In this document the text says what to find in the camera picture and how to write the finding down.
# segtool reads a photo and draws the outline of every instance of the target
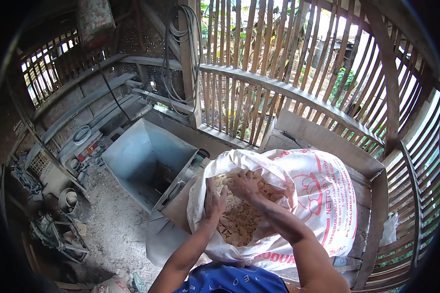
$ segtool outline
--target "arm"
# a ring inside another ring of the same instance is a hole
[[[205,194],[205,219],[199,229],[183,243],[166,261],[163,269],[153,282],[149,293],[173,292],[178,289],[186,279],[190,269],[199,260],[210,238],[212,237],[220,216],[227,205],[227,188],[223,188],[221,196],[215,189],[213,178],[206,180],[207,191]]]
[[[313,231],[303,221],[281,206],[264,198],[252,172],[240,172],[234,183],[228,183],[235,196],[250,202],[271,226],[293,248],[301,290],[305,292],[350,292],[344,277],[329,261],[326,250],[317,241]]]

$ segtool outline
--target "black wire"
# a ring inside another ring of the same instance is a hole
[[[109,86],[109,83],[107,82],[106,76],[104,75],[104,72],[101,68],[101,64],[99,63],[99,57],[96,57],[96,63],[98,64],[98,68],[99,71],[101,73],[101,75],[103,76],[104,82],[107,85],[107,88],[109,89],[109,91],[111,92],[112,98],[114,99],[114,102],[116,102],[117,106],[119,107],[119,109],[126,115],[127,119],[130,122],[130,125],[134,125],[134,122],[129,118],[129,115],[127,115],[127,113],[124,111],[124,109],[121,107],[121,105],[119,104],[119,102],[116,99],[116,96],[114,96],[114,93],[112,92],[111,86]]]

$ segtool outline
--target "printed logo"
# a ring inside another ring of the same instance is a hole
[[[323,191],[321,190],[321,186],[319,185],[316,176],[311,172],[310,175],[300,174],[293,179],[297,187],[297,193],[300,194],[300,191],[305,191],[306,194],[308,194],[308,196],[298,197],[298,203],[300,206],[308,211],[308,215],[303,221],[306,222],[311,218],[311,215],[319,216],[321,213],[321,205],[323,203]]]

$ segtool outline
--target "white sack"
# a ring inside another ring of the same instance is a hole
[[[257,154],[245,149],[226,151],[211,161],[189,191],[191,231],[204,214],[205,179],[221,173],[256,171],[269,184],[286,190],[276,203],[287,208],[315,233],[329,256],[346,256],[357,231],[357,208],[351,179],[340,159],[311,149],[271,150]],[[295,266],[290,244],[262,220],[246,247],[234,247],[215,231],[205,253],[221,262],[253,264],[268,270]]]

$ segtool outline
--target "electric cable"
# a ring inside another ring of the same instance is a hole
[[[175,28],[175,26],[173,25],[173,20],[176,19],[176,16],[178,15],[179,11],[183,11],[184,14],[186,15],[186,20],[187,20],[187,29],[185,31],[179,31]],[[199,44],[199,56],[197,57],[197,52],[195,50],[197,44],[194,44],[194,28],[193,26],[197,27],[197,33],[198,33],[198,44]],[[177,38],[181,38],[184,36],[188,36],[187,39],[185,39],[184,41],[181,41]],[[191,70],[192,70],[192,75],[193,75],[193,81],[194,81],[194,86],[193,86],[193,95],[191,98],[188,99],[182,99],[181,97],[179,97],[179,95],[176,93],[176,90],[173,86],[173,81],[171,78],[171,74],[170,74],[170,69],[169,69],[169,45],[168,42],[169,40],[175,40],[177,43],[181,44],[182,42],[185,41],[189,41],[189,54],[190,54],[190,59],[192,60],[191,62]],[[174,111],[177,114],[180,114],[182,116],[191,116],[194,114],[194,112],[192,112],[191,114],[182,114],[179,113],[176,108],[173,106],[173,101],[175,102],[179,102],[179,103],[190,103],[193,102],[194,104],[194,108],[197,105],[197,88],[198,88],[198,82],[199,82],[199,66],[200,66],[200,62],[201,62],[201,52],[202,52],[202,42],[200,41],[202,39],[202,34],[200,31],[200,26],[199,26],[199,21],[198,18],[196,16],[196,13],[194,12],[194,10],[192,8],[190,8],[189,6],[186,5],[176,5],[174,6],[169,14],[169,18],[168,18],[168,25],[166,26],[166,31],[165,31],[165,56],[164,56],[164,60],[163,60],[163,66],[161,67],[161,75],[163,78],[163,84],[165,86],[165,89],[168,93],[168,98],[171,104],[171,108],[174,109]]]
[[[127,119],[130,122],[130,125],[134,125],[134,122],[130,119],[129,115],[127,115],[127,113],[124,111],[124,109],[121,107],[121,105],[119,104],[119,102],[116,99],[116,96],[114,95],[114,93],[112,92],[111,86],[109,85],[109,83],[107,82],[106,76],[104,75],[104,72],[101,68],[101,64],[99,63],[99,57],[96,57],[96,63],[98,64],[98,68],[99,68],[99,72],[101,73],[101,75],[103,76],[104,82],[107,85],[107,88],[109,89],[109,91],[111,92],[112,98],[114,99],[114,102],[116,102],[117,106],[119,107],[119,109],[126,115]]]

